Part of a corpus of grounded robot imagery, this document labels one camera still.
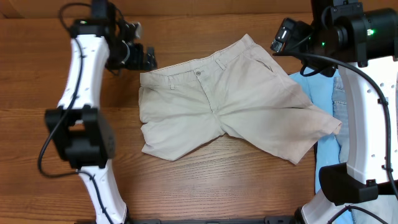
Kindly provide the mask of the beige cotton shorts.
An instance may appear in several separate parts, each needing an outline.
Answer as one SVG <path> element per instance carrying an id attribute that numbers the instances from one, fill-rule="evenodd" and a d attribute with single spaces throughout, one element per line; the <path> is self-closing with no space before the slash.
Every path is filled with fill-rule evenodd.
<path id="1" fill-rule="evenodd" d="M 208 57 L 142 73 L 140 83 L 142 151 L 167 161 L 229 135 L 296 164 L 326 120 L 248 35 Z"/>

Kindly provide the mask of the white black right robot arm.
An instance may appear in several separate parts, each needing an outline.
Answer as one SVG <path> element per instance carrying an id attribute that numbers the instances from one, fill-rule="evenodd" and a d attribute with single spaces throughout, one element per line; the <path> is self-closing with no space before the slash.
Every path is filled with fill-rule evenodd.
<path id="1" fill-rule="evenodd" d="M 313 1 L 313 35 L 295 57 L 312 69 L 338 67 L 348 107 L 349 155 L 320 169 L 321 188 L 295 213 L 331 223 L 380 195 L 397 195 L 397 12 L 358 1 Z"/>

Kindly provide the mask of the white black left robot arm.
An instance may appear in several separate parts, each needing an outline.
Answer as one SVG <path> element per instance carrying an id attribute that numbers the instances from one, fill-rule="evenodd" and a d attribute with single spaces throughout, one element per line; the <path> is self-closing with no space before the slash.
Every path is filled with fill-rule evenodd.
<path id="1" fill-rule="evenodd" d="M 132 223 L 113 172 L 116 140 L 100 111 L 105 70 L 119 76 L 123 70 L 151 71 L 157 68 L 154 48 L 138 43 L 141 24 L 128 23 L 121 11 L 107 0 L 89 3 L 91 15 L 63 25 L 71 38 L 72 59 L 65 91 L 53 110 L 45 112 L 49 136 L 37 160 L 39 172 L 51 179 L 42 159 L 50 142 L 59 157 L 69 162 L 82 179 L 95 208 L 95 223 Z"/>

